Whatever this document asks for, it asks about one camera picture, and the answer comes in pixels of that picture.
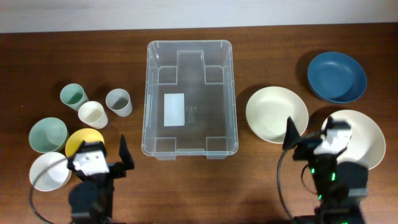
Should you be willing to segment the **cream cup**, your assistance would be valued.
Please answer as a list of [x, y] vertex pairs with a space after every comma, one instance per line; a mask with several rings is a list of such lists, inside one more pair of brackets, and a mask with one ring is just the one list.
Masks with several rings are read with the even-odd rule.
[[108, 117], [102, 106], [97, 101], [83, 103], [78, 110], [79, 119], [95, 129], [102, 129], [108, 124]]

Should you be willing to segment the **beige bowl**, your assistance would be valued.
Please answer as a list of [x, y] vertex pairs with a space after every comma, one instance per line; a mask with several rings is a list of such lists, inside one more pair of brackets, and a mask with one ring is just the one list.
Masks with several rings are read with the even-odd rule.
[[269, 86], [255, 92], [246, 105], [246, 120], [251, 131], [264, 141], [282, 144], [291, 118], [299, 134], [309, 122], [304, 101], [293, 91], [279, 86]]

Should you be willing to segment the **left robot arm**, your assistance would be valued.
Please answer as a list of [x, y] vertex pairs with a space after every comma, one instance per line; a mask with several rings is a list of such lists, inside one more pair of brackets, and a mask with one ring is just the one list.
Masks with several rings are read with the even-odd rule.
[[120, 138], [120, 162], [106, 162], [104, 143], [83, 141], [68, 158], [67, 168], [81, 183], [69, 193], [72, 223], [111, 223], [114, 180], [124, 178], [135, 165], [124, 136]]

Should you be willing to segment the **dark blue bowl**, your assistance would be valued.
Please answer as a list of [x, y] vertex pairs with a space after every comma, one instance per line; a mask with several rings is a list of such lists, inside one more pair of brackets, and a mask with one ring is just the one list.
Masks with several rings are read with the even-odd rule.
[[313, 93], [330, 103], [351, 103], [366, 91], [368, 79], [362, 65], [340, 52], [323, 52], [312, 59], [307, 81]]

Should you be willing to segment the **cream white bowl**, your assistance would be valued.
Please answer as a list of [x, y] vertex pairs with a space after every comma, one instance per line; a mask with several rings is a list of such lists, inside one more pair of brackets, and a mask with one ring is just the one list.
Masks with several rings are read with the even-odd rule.
[[345, 120], [352, 130], [347, 150], [337, 158], [338, 163], [357, 162], [375, 168], [384, 158], [386, 140], [380, 127], [369, 116], [354, 110], [339, 110], [330, 115]]

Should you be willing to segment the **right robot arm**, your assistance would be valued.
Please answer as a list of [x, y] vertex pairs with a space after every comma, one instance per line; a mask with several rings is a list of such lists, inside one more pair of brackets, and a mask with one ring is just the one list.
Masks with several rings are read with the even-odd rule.
[[[344, 120], [328, 117], [324, 129], [301, 137], [292, 118], [287, 119], [287, 129], [282, 145], [283, 153], [277, 166], [277, 188], [280, 202], [292, 223], [364, 223], [359, 207], [368, 196], [368, 167], [359, 162], [338, 162], [338, 157], [348, 148], [351, 126]], [[293, 160], [306, 161], [310, 169], [320, 205], [314, 215], [293, 216], [282, 196], [280, 172], [286, 153], [293, 149]]]

